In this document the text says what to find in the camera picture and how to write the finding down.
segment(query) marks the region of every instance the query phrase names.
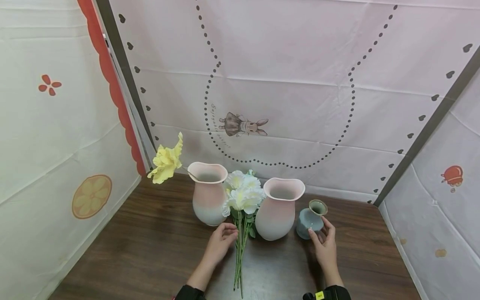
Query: bunny in dress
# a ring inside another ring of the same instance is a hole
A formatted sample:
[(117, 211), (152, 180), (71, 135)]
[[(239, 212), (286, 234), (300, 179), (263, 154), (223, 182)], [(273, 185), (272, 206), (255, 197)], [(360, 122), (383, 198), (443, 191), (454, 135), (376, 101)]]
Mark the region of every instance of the bunny in dress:
[(234, 115), (229, 112), (225, 119), (220, 119), (219, 121), (225, 123), (225, 125), (219, 126), (218, 128), (225, 129), (228, 136), (241, 136), (244, 133), (250, 134), (255, 132), (259, 135), (267, 135), (265, 130), (260, 129), (259, 127), (267, 124), (268, 119), (263, 119), (254, 123), (248, 121), (242, 115)]

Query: human hand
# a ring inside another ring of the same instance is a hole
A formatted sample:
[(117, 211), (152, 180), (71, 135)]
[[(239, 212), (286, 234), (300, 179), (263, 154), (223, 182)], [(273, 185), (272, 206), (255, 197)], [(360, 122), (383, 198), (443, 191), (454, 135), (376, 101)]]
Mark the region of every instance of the human hand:
[(324, 227), (321, 233), (316, 234), (311, 228), (308, 229), (308, 234), (315, 246), (315, 256), (322, 269), (330, 266), (336, 266), (336, 243), (335, 243), (335, 227), (324, 216)]
[(205, 249), (202, 263), (215, 267), (227, 254), (238, 236), (237, 227), (231, 223), (222, 223), (212, 233)]
[(308, 229), (308, 234), (315, 246), (315, 256), (324, 272), (327, 287), (343, 286), (336, 264), (335, 227), (324, 216), (322, 216), (322, 220), (325, 226), (321, 233), (317, 235), (312, 229)]

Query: gradient vase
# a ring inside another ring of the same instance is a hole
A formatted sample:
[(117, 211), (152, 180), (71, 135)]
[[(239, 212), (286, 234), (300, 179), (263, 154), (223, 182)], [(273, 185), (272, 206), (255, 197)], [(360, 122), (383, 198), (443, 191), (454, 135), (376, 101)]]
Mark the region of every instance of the gradient vase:
[(265, 240), (284, 237), (295, 221), (295, 201), (305, 193), (299, 179), (270, 178), (264, 184), (267, 197), (258, 209), (255, 227)]
[(318, 199), (311, 200), (308, 208), (302, 209), (297, 220), (297, 234), (304, 240), (310, 240), (308, 229), (311, 228), (316, 233), (324, 227), (322, 216), (327, 213), (327, 205)]
[(226, 219), (222, 207), (227, 193), (222, 183), (227, 179), (227, 169), (219, 164), (194, 162), (187, 170), (195, 182), (192, 200), (195, 215), (208, 226), (220, 225)]

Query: brown tabletop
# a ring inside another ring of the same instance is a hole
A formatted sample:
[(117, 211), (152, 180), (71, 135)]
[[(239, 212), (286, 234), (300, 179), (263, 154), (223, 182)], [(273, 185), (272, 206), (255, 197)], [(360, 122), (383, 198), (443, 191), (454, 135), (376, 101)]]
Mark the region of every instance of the brown tabletop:
[[(162, 185), (143, 180), (50, 299), (171, 299), (200, 261), (215, 228), (192, 209), (193, 182), (176, 175)], [(338, 265), (354, 300), (420, 299), (376, 207), (305, 195), (328, 205), (337, 228)], [(213, 274), (208, 300), (241, 299), (233, 291), (235, 249)], [(295, 226), (276, 241), (250, 239), (243, 258), (247, 300), (296, 300), (322, 287), (310, 241)]]

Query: pink vase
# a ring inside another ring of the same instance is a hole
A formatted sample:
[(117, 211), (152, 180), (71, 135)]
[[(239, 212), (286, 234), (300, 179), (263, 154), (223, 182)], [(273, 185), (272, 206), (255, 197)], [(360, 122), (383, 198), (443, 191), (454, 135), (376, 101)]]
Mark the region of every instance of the pink vase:
[(220, 225), (226, 219), (222, 216), (222, 207), (227, 193), (222, 183), (227, 179), (227, 169), (219, 164), (194, 162), (187, 170), (195, 182), (192, 201), (195, 215), (209, 226)]
[(270, 178), (264, 184), (267, 197), (255, 219), (257, 232), (265, 240), (284, 237), (295, 221), (295, 201), (305, 193), (299, 179)]

